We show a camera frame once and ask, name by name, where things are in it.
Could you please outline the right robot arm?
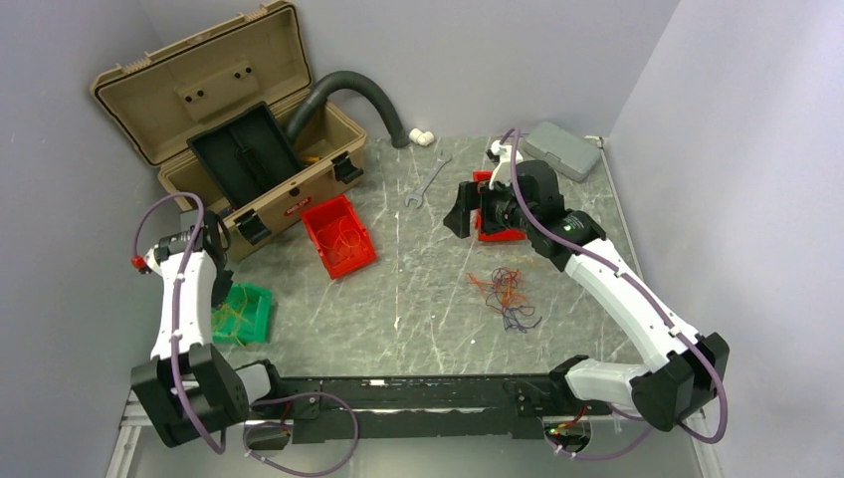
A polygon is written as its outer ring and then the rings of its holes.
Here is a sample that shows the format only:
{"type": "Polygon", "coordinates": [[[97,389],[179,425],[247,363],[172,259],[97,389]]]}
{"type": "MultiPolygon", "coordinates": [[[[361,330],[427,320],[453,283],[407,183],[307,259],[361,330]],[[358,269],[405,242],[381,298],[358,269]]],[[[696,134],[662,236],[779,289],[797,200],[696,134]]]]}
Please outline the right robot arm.
{"type": "Polygon", "coordinates": [[[443,220],[459,238],[474,214],[485,233],[517,230],[532,249],[587,291],[626,334],[642,361],[624,364],[577,356],[558,366],[548,387],[554,409],[571,413],[585,401],[634,409],[670,431],[716,401],[722,435],[728,420],[724,376],[730,354],[717,333],[701,335],[672,312],[626,264],[604,229],[566,206],[556,173],[544,162],[515,166],[508,183],[463,181],[443,220]]]}

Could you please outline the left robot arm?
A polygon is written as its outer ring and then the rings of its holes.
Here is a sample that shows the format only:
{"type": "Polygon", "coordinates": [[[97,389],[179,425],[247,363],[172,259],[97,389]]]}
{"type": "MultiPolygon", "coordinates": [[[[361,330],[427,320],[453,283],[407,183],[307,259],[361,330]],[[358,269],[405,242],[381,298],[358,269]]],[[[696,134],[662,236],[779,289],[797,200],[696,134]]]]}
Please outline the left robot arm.
{"type": "Polygon", "coordinates": [[[149,358],[130,373],[130,388],[161,441],[176,447],[201,439],[216,453],[229,427],[278,415],[285,389],[258,363],[232,367],[213,344],[211,319],[233,285],[228,233],[212,211],[190,214],[184,231],[161,238],[135,268],[163,281],[158,333],[149,358]]]}

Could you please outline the green plastic bin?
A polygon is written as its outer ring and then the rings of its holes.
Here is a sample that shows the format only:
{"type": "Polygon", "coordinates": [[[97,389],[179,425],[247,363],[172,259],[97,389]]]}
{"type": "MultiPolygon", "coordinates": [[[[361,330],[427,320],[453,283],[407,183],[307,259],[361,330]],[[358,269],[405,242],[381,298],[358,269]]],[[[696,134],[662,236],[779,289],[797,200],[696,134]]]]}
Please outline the green plastic bin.
{"type": "Polygon", "coordinates": [[[269,290],[252,284],[233,285],[225,304],[212,312],[213,342],[241,347],[266,343],[272,306],[269,290]]]}

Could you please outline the red bin right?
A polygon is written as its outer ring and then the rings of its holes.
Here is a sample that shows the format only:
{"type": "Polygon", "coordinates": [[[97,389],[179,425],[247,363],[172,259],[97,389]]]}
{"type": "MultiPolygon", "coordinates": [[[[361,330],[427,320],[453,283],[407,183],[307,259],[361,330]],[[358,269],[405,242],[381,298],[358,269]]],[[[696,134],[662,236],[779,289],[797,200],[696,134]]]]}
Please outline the red bin right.
{"type": "MultiPolygon", "coordinates": [[[[473,179],[475,181],[489,180],[491,177],[492,177],[492,173],[490,171],[476,170],[476,171],[473,172],[473,179]]],[[[497,232],[497,233],[491,233],[491,234],[485,233],[482,230],[483,221],[482,221],[482,217],[480,215],[480,211],[476,211],[473,214],[473,217],[474,217],[474,228],[477,232],[478,240],[481,241],[481,242],[509,243],[509,242],[524,241],[524,240],[527,239],[525,233],[517,231],[517,230],[512,230],[512,229],[506,229],[506,230],[503,230],[503,231],[500,231],[500,232],[497,232]]]]}

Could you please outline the steel open-end wrench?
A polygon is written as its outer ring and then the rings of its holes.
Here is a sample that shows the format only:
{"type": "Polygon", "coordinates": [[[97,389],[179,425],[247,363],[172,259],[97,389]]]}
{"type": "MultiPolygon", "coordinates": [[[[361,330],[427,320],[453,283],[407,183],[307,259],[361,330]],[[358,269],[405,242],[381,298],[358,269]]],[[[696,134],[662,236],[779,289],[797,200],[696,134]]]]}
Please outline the steel open-end wrench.
{"type": "Polygon", "coordinates": [[[424,194],[433,180],[436,178],[442,168],[449,163],[453,158],[453,154],[446,151],[440,151],[434,165],[428,171],[422,182],[404,198],[404,205],[406,207],[414,206],[419,208],[425,201],[424,194]]]}

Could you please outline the white pipe fitting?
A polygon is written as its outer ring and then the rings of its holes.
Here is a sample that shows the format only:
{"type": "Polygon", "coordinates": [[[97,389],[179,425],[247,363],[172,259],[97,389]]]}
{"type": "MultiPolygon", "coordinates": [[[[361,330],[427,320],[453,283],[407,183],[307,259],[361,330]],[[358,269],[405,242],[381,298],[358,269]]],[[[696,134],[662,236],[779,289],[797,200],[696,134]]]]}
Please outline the white pipe fitting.
{"type": "Polygon", "coordinates": [[[435,135],[432,131],[423,131],[419,128],[412,128],[408,133],[409,139],[420,146],[427,147],[435,140],[435,135]]]}

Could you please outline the red bin near toolbox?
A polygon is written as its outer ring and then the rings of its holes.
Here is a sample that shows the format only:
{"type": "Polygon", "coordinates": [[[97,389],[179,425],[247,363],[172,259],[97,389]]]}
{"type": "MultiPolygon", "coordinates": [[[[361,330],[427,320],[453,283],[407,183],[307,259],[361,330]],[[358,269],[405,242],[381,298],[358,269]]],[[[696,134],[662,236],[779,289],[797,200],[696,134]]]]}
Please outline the red bin near toolbox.
{"type": "Polygon", "coordinates": [[[376,261],[370,235],[345,195],[306,210],[302,222],[331,279],[342,278],[376,261]]]}

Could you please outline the black toolbox tray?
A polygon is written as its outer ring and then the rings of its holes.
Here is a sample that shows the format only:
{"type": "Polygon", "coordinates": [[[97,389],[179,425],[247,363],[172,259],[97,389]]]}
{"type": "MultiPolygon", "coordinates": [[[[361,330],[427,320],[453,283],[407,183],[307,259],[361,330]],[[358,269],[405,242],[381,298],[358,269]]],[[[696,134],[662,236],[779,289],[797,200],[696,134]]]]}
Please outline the black toolbox tray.
{"type": "Polygon", "coordinates": [[[190,137],[187,145],[235,209],[305,169],[265,102],[190,137]]]}

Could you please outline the grey plastic case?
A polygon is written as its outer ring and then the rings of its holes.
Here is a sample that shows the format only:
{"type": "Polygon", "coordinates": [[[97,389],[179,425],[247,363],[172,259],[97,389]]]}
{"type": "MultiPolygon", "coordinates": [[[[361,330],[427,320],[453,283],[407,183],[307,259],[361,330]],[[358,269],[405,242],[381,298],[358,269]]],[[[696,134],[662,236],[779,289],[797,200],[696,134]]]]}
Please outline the grey plastic case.
{"type": "Polygon", "coordinates": [[[598,146],[550,121],[542,121],[530,130],[523,149],[576,182],[584,181],[601,158],[598,146]]]}

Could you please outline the tan open toolbox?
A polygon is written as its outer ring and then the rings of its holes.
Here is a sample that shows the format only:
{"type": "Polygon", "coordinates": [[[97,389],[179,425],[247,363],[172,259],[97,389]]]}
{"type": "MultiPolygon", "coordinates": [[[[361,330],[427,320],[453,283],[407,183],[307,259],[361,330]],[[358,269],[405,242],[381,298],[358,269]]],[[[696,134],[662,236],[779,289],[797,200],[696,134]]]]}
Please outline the tan open toolbox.
{"type": "Polygon", "coordinates": [[[183,210],[197,201],[230,232],[241,260],[296,224],[304,211],[363,178],[365,130],[324,104],[294,141],[305,168],[254,200],[234,206],[189,147],[193,136],[266,106],[286,125],[313,84],[296,7],[264,3],[127,66],[98,75],[90,91],[183,210]]]}

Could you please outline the black aluminium base frame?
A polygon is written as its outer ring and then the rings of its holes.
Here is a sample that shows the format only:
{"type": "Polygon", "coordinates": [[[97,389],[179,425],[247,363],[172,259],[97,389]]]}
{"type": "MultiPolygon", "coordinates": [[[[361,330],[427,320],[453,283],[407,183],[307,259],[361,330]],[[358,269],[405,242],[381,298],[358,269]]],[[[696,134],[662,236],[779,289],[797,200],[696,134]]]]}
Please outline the black aluminium base frame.
{"type": "Polygon", "coordinates": [[[594,360],[570,358],[547,373],[282,376],[267,360],[232,367],[211,358],[177,386],[156,359],[130,374],[132,415],[168,447],[240,425],[262,449],[332,440],[506,435],[553,437],[571,449],[586,422],[629,408],[660,431],[679,426],[712,396],[708,379],[679,358],[664,370],[614,364],[619,384],[597,388],[594,360]]]}

